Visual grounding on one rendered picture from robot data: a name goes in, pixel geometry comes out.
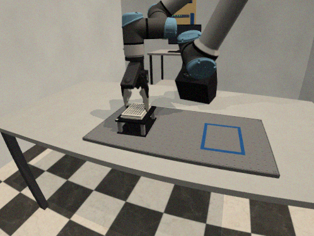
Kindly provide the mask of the blue tape outline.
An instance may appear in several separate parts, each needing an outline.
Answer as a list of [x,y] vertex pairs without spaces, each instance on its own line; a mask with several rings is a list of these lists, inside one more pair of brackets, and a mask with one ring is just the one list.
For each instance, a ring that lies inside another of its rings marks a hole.
[[[239,139],[240,139],[241,152],[217,150],[217,149],[212,149],[212,148],[205,148],[204,145],[205,145],[205,140],[206,140],[207,125],[238,128],[238,135],[239,135]],[[242,138],[242,135],[241,135],[240,127],[224,126],[224,125],[219,125],[219,124],[208,124],[208,123],[205,123],[204,124],[204,131],[203,131],[203,135],[202,135],[201,149],[202,150],[210,150],[210,151],[219,151],[219,152],[224,152],[224,153],[233,153],[233,154],[238,154],[238,155],[245,155],[245,149],[244,149],[244,145],[243,145],[243,138]]]

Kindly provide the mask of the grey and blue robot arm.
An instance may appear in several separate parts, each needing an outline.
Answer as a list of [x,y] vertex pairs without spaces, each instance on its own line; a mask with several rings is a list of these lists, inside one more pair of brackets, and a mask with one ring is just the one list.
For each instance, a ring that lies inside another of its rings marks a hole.
[[[177,37],[183,62],[182,75],[186,80],[198,81],[214,74],[219,47],[247,1],[219,0],[202,34],[198,30],[189,30]],[[143,18],[142,13],[123,14],[124,55],[143,56],[144,39],[175,38],[177,21],[171,16],[189,2],[191,0],[161,0],[149,7],[148,18]],[[120,84],[122,89],[134,89],[140,70],[140,62],[128,64]]]

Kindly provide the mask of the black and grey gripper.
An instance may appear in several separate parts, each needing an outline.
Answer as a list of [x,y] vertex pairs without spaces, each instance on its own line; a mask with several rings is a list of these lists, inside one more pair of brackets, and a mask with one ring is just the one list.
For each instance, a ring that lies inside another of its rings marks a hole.
[[[141,91],[139,92],[139,94],[140,96],[142,96],[144,108],[146,112],[148,112],[149,110],[149,86],[148,86],[149,77],[148,77],[148,70],[144,70],[143,59],[144,59],[144,56],[141,56],[141,57],[126,57],[125,56],[126,61],[141,63],[142,68],[137,78],[135,88],[139,89],[139,87],[141,87]],[[137,61],[137,60],[141,60],[141,61]],[[124,100],[125,109],[127,109],[129,106],[128,101],[132,95],[132,92],[131,90],[128,90],[128,89],[122,89],[122,87],[121,87],[121,91],[122,91],[122,97]]]

